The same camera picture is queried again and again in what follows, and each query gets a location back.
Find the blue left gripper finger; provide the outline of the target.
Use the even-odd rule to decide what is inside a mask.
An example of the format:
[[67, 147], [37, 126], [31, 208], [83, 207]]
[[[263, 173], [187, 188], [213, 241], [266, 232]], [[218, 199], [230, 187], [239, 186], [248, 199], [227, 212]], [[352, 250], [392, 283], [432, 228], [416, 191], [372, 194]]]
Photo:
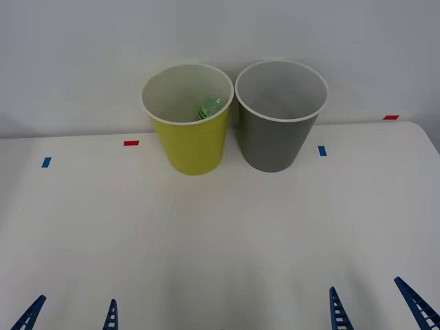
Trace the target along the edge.
[[11, 330], [32, 330], [45, 301], [46, 296], [40, 295], [15, 322]]
[[115, 299], [111, 300], [102, 330], [118, 330], [118, 305]]

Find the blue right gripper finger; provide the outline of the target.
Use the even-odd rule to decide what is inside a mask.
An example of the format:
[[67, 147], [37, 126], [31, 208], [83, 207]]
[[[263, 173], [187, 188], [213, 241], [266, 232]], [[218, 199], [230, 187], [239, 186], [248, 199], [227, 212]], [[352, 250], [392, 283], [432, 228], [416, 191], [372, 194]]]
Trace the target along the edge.
[[419, 328], [421, 330], [439, 329], [439, 314], [402, 278], [397, 276], [394, 282], [412, 312]]
[[329, 303], [331, 314], [331, 327], [333, 330], [353, 330], [353, 325], [339, 299], [335, 287], [329, 290]]

